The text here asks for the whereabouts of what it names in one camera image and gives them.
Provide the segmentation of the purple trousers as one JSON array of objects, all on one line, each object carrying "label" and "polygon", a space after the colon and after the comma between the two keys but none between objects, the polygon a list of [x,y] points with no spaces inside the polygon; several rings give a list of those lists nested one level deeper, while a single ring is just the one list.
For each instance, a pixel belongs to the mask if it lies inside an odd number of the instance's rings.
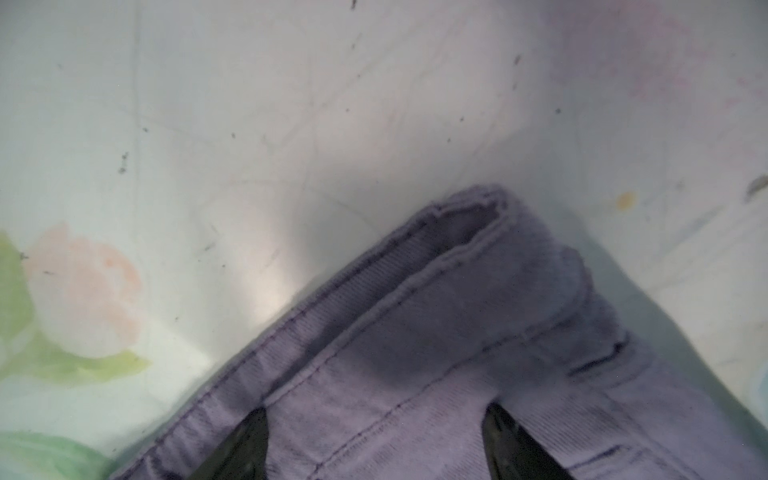
[{"label": "purple trousers", "polygon": [[497,186],[415,214],[227,362],[116,472],[189,479],[267,412],[266,479],[492,479],[501,405],[574,479],[763,479],[710,397]]}]

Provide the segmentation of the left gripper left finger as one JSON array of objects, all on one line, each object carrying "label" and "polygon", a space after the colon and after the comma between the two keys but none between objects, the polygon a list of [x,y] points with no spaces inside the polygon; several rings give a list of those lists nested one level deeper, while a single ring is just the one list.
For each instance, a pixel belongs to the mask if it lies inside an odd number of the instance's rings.
[{"label": "left gripper left finger", "polygon": [[269,426],[267,412],[250,412],[189,480],[265,480]]}]

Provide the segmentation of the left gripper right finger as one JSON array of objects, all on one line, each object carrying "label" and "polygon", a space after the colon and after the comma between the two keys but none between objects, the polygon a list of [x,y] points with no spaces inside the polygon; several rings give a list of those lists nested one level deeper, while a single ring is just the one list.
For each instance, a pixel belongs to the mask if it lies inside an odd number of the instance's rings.
[{"label": "left gripper right finger", "polygon": [[487,406],[481,431],[493,480],[574,480],[501,405]]}]

